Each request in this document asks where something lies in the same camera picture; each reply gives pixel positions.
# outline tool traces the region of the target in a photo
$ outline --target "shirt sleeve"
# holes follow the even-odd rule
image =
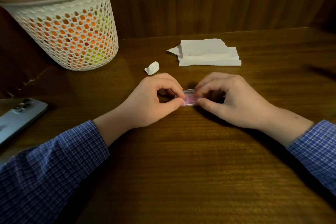
[[[108,156],[92,121],[20,152],[0,167],[0,223],[52,223]]]
[[[336,195],[336,125],[321,121],[292,142],[287,150]]]

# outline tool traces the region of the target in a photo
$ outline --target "plaid shirt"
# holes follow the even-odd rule
[[[321,121],[288,150],[336,195],[336,125]],[[79,184],[109,156],[92,121],[0,167],[0,223],[52,223]]]

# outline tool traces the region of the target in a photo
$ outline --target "person's left hand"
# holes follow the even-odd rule
[[[160,103],[157,92],[176,94],[167,103]],[[148,126],[183,104],[185,97],[181,85],[168,73],[157,74],[144,78],[129,97],[118,107],[124,118],[130,123],[131,128]]]

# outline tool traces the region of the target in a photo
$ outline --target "table surface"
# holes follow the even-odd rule
[[[241,67],[179,67],[166,52],[181,39],[221,38]],[[55,65],[21,91],[50,110],[1,149],[0,161],[122,103],[154,61],[194,88],[212,71],[242,75],[272,104],[308,119],[336,122],[336,35],[301,28],[120,40],[102,68]],[[2,101],[0,112],[20,98]],[[111,157],[73,195],[57,222],[334,223],[335,197],[281,145],[199,108],[179,108],[124,134]]]

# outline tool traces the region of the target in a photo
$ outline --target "pink object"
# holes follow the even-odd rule
[[[193,106],[196,105],[196,101],[197,99],[201,98],[201,97],[196,97],[194,95],[195,90],[183,90],[183,93],[185,94],[185,98],[184,98],[184,103],[181,106]]]

